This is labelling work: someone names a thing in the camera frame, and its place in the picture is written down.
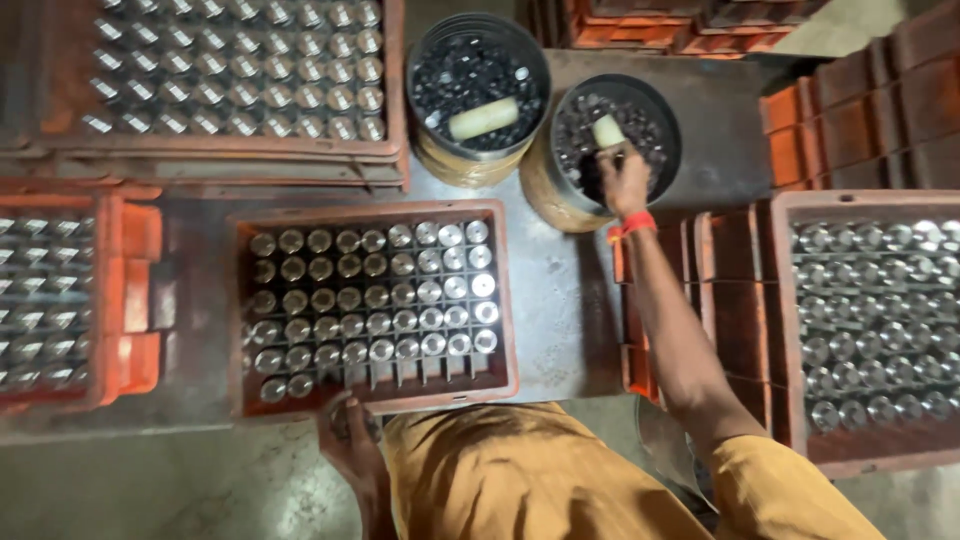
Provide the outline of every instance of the metal sheet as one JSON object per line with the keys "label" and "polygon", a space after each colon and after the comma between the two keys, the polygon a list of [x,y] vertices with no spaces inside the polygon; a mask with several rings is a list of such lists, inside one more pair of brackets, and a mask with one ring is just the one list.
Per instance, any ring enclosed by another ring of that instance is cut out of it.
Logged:
{"label": "metal sheet", "polygon": [[[691,213],[743,205],[768,193],[768,149],[760,125],[757,66],[738,61],[654,59],[614,51],[553,51],[554,91],[601,72],[623,72],[657,88],[674,108],[684,158],[674,185],[654,209]],[[619,297],[604,232],[569,235],[530,208],[515,172],[501,184],[462,189],[411,163],[405,200],[496,198],[507,216],[507,251],[516,328],[520,391],[512,403],[622,393]],[[220,199],[168,191],[164,212],[168,262],[155,269],[154,322],[167,332],[159,386],[111,406],[53,417],[29,412],[0,419],[0,444],[42,440],[224,429],[233,425],[228,399],[226,218],[244,209],[363,204],[303,187],[220,188]],[[398,200],[382,198],[378,200]]]}

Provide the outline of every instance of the concrete floor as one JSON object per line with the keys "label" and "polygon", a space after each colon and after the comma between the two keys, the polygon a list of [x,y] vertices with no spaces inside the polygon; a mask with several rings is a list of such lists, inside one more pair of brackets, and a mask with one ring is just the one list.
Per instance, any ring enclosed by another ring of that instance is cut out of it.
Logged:
{"label": "concrete floor", "polygon": [[[833,0],[781,52],[839,56],[931,0]],[[407,0],[407,40],[454,12],[511,16],[514,0]],[[635,398],[564,404],[641,467]],[[4,538],[359,538],[348,487],[306,424],[0,448]],[[837,486],[891,540],[956,537],[960,465],[873,474]]]}

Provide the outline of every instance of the orange thread bracelet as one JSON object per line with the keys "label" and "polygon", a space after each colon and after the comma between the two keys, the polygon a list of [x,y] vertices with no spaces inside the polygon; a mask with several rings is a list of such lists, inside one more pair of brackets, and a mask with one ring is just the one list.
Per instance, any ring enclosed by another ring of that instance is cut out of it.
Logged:
{"label": "orange thread bracelet", "polygon": [[615,244],[627,234],[640,229],[657,230],[657,222],[654,221],[654,216],[650,215],[650,212],[646,210],[632,213],[624,218],[621,225],[614,225],[607,229],[607,243]]}

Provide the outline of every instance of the black plastic bucket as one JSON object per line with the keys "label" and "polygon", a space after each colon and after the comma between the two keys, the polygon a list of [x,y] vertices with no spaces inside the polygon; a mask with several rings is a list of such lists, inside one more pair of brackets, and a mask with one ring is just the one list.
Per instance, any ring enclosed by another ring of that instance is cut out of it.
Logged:
{"label": "black plastic bucket", "polygon": [[554,228],[569,233],[596,231],[613,219],[604,204],[590,199],[570,182],[556,158],[554,126],[558,114],[566,104],[591,93],[620,103],[637,104],[660,127],[660,144],[666,161],[658,176],[651,179],[655,184],[650,185],[647,204],[659,199],[673,184],[683,152],[676,116],[663,96],[647,83],[629,75],[606,73],[571,87],[553,104],[550,122],[538,134],[534,150],[521,165],[520,174],[523,191],[540,217]]}
{"label": "black plastic bucket", "polygon": [[[539,98],[544,103],[540,118],[526,137],[507,148],[479,151],[455,144],[426,126],[426,116],[430,111],[418,109],[411,95],[414,87],[414,66],[423,52],[444,39],[468,35],[481,36],[504,44],[512,56],[530,70],[530,77],[537,82]],[[456,14],[438,22],[414,46],[407,59],[407,101],[417,121],[414,149],[420,161],[437,178],[448,184],[480,187],[502,181],[516,169],[523,153],[543,125],[547,115],[546,104],[550,100],[550,88],[550,69],[543,51],[534,37],[514,21],[490,13],[470,12]]]}

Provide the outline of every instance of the man's arm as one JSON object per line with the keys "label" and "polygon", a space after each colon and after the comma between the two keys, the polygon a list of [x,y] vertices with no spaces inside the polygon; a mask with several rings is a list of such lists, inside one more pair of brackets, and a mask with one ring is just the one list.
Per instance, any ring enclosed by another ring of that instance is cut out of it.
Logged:
{"label": "man's arm", "polygon": [[[617,171],[616,152],[624,154]],[[618,218],[646,210],[650,169],[629,144],[598,156],[608,206]],[[690,434],[701,458],[737,435],[769,433],[736,398],[700,319],[687,302],[652,229],[625,238],[640,320],[650,338],[654,375],[670,414]]]}

